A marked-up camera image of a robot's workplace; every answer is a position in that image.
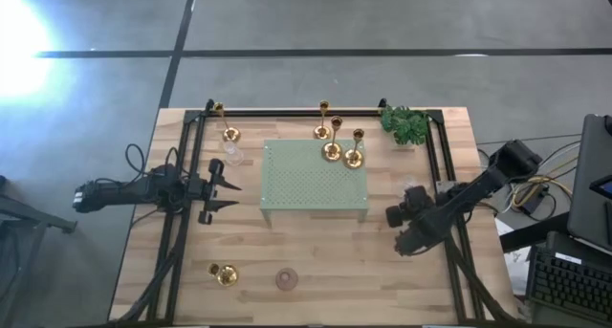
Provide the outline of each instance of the concrete floor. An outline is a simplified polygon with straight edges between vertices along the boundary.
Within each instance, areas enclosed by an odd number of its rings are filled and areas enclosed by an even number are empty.
[[[77,214],[76,186],[133,176],[123,149],[148,147],[169,57],[30,59],[32,51],[172,50],[186,0],[0,0],[0,174],[10,194],[78,220],[50,230],[19,326],[105,321],[131,207]],[[195,0],[187,50],[595,48],[612,46],[607,0]],[[612,57],[183,59],[170,107],[468,106],[476,139],[542,156],[612,113]],[[571,186],[573,174],[562,181]],[[559,195],[559,209],[567,208]],[[507,213],[519,228],[531,221]]]

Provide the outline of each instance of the keyboard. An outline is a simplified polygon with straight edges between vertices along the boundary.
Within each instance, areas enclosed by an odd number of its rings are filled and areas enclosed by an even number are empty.
[[[526,297],[612,327],[612,269],[534,247]]]

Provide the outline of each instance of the green artificial plant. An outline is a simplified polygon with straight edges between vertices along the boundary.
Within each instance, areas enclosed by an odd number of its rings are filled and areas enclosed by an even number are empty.
[[[395,143],[399,145],[412,142],[420,145],[425,142],[428,117],[425,113],[406,107],[387,105],[381,111],[381,125],[386,132],[392,132]]]

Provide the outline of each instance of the black metal frame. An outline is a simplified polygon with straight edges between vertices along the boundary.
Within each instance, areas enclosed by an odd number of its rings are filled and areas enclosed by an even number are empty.
[[[384,98],[379,103],[379,108],[384,107],[386,101]],[[197,129],[195,132],[194,147],[191,155],[191,164],[189,166],[189,175],[193,176],[198,173],[199,158],[201,153],[201,145],[204,138],[204,128],[206,118],[209,116],[217,117],[217,113],[211,111],[212,100],[208,101],[207,108],[205,110],[187,110],[185,112],[183,121],[183,130],[181,132],[181,139],[179,142],[179,152],[177,164],[183,164],[186,154],[187,139],[191,125],[197,122]],[[334,115],[342,115],[344,117],[377,117],[380,114],[379,108],[370,109],[331,109],[330,113]],[[442,146],[443,158],[445,168],[450,181],[455,181],[455,172],[450,154],[450,145],[448,144],[448,136],[446,127],[444,124],[444,116],[441,110],[426,110],[424,111],[431,117],[431,122],[435,123],[439,134],[440,143]],[[317,109],[228,109],[225,112],[226,117],[257,117],[257,118],[273,118],[273,117],[320,117],[320,112]],[[431,136],[431,125],[427,126],[426,136],[426,148],[427,155],[429,158],[429,165],[431,170],[432,183],[435,191],[438,191],[437,183],[441,181],[440,167],[437,161],[437,155],[435,152],[434,142]],[[181,222],[179,231],[176,237],[176,241],[170,248],[170,234],[172,231],[172,225],[174,221],[174,214],[169,212],[164,218],[164,227],[162,230],[162,236],[160,240],[160,247],[158,250],[158,258],[156,262],[155,275],[149,285],[144,290],[143,294],[130,311],[124,315],[118,321],[110,321],[108,323],[96,326],[96,327],[161,327],[169,326],[174,321],[174,311],[176,309],[176,301],[178,296],[179,284],[181,280],[181,268],[183,264],[183,256],[186,245],[186,233],[189,223],[191,211],[191,202],[186,201],[185,208],[180,213]],[[468,237],[468,231],[465,227],[465,220],[463,216],[457,219],[457,231],[461,242],[461,252],[466,258],[468,264],[473,268],[473,258],[470,248],[470,240]],[[459,279],[459,273],[457,265],[448,254],[449,243],[454,243],[452,240],[445,242],[446,256],[448,262],[448,274],[450,278],[450,288],[452,291],[454,305],[456,309],[457,320],[459,323],[465,322],[467,318],[466,307],[463,300],[463,294],[461,291],[461,283]],[[172,275],[169,285],[168,300],[166,304],[164,318],[157,318],[158,315],[158,304],[161,285],[164,281],[165,276],[172,269]],[[470,287],[471,300],[474,306],[474,316],[476,319],[484,319],[484,312],[482,309],[482,302],[475,290]],[[141,317],[145,308],[148,307],[146,313],[146,320],[138,321]]]

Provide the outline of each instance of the pink round object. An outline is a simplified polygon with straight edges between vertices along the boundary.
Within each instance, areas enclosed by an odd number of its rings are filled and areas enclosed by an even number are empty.
[[[276,274],[276,286],[282,291],[291,291],[297,286],[297,273],[294,269],[285,268]]]

